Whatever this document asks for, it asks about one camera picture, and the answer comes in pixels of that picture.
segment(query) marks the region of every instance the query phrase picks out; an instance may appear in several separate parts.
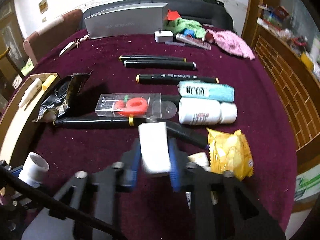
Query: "purple velvet cloth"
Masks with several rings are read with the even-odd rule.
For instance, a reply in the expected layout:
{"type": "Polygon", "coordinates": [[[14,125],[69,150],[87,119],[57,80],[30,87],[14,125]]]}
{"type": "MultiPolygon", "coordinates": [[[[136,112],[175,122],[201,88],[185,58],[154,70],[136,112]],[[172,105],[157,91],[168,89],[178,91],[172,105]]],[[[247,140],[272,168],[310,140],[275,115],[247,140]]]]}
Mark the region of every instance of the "purple velvet cloth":
{"type": "MultiPolygon", "coordinates": [[[[283,230],[292,210],[296,177],[295,142],[288,117],[273,84],[258,60],[230,56],[217,46],[211,51],[191,47],[157,44],[153,35],[128,35],[83,41],[79,48],[59,57],[60,51],[76,38],[87,34],[81,30],[65,40],[43,58],[32,73],[57,72],[60,77],[90,72],[91,77],[79,95],[75,114],[94,112],[101,93],[162,93],[176,95],[176,86],[140,85],[138,73],[181,73],[217,76],[220,83],[235,88],[238,108],[236,122],[216,125],[213,129],[233,133],[241,129],[246,135],[254,160],[254,176],[247,184],[283,230]],[[145,54],[186,57],[197,64],[198,71],[125,69],[120,55],[145,54]]],[[[204,127],[198,132],[207,135],[204,127]]],[[[50,165],[45,184],[58,190],[75,172],[94,173],[118,161],[131,148],[138,129],[69,130],[46,124],[31,150],[50,165]]],[[[179,142],[188,154],[200,149],[179,142]]],[[[121,228],[130,240],[189,239],[191,221],[184,193],[173,193],[169,178],[150,178],[142,171],[134,192],[123,193],[121,228]]]]}

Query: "pink cloth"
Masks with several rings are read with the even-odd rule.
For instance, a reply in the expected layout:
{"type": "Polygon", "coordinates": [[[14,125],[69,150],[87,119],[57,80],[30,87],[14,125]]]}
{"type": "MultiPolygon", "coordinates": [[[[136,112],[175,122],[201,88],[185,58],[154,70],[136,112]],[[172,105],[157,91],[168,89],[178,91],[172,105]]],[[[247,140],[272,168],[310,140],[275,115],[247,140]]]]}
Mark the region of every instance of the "pink cloth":
{"type": "Polygon", "coordinates": [[[216,43],[224,51],[244,58],[255,59],[252,50],[238,35],[231,31],[215,32],[207,30],[205,40],[209,43],[216,43]]]}

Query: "yellow wrapper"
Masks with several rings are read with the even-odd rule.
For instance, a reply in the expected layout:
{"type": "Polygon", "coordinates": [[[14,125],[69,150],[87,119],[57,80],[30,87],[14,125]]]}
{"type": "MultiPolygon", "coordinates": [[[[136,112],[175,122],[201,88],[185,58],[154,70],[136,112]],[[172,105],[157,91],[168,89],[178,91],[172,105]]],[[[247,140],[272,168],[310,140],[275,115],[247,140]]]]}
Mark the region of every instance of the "yellow wrapper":
{"type": "Polygon", "coordinates": [[[223,133],[207,128],[210,144],[211,172],[232,171],[239,179],[253,175],[253,160],[247,138],[241,130],[234,134],[223,133]]]}

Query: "gray box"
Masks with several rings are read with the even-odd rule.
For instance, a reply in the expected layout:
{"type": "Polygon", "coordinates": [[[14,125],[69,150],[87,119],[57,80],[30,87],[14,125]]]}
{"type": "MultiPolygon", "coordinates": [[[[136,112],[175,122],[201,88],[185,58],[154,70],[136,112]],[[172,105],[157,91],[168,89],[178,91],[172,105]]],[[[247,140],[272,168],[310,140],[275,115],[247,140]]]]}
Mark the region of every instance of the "gray box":
{"type": "Polygon", "coordinates": [[[167,24],[167,3],[140,3],[110,8],[84,19],[90,39],[154,34],[167,24]]]}

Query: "black plastic package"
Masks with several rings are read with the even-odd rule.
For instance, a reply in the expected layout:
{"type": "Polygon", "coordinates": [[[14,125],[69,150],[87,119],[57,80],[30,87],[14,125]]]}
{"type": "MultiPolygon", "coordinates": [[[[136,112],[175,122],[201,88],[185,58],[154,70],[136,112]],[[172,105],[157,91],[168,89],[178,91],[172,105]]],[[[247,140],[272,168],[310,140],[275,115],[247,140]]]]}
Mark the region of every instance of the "black plastic package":
{"type": "Polygon", "coordinates": [[[90,73],[74,73],[61,79],[42,102],[37,119],[33,122],[53,122],[63,117],[73,106],[76,96],[90,77],[90,73]]]}

